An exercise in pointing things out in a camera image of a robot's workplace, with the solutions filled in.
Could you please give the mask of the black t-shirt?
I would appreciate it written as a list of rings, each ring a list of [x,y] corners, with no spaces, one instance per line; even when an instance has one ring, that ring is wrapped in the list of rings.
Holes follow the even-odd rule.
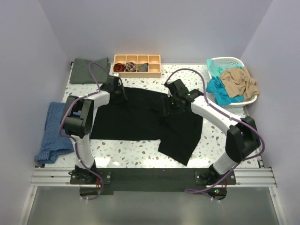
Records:
[[[187,165],[201,139],[203,118],[192,112],[164,116],[161,92],[126,87],[125,94],[127,100],[97,109],[90,138],[160,140],[160,153]]]

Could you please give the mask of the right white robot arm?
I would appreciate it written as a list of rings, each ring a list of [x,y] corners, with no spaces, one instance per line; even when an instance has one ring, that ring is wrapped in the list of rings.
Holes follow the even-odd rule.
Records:
[[[201,91],[189,91],[180,79],[164,86],[168,89],[168,96],[163,98],[165,115],[191,112],[202,116],[226,135],[225,153],[209,167],[204,178],[220,184],[228,171],[260,147],[253,118],[239,118],[210,101]]]

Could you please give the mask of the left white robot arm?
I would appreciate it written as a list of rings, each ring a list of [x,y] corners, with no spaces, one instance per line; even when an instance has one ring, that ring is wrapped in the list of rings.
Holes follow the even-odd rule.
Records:
[[[95,92],[81,97],[69,96],[59,126],[59,135],[69,138],[76,155],[74,176],[92,184],[97,179],[96,161],[90,149],[90,133],[94,122],[94,111],[109,103],[127,99],[120,77],[109,75],[106,82],[98,85]]]

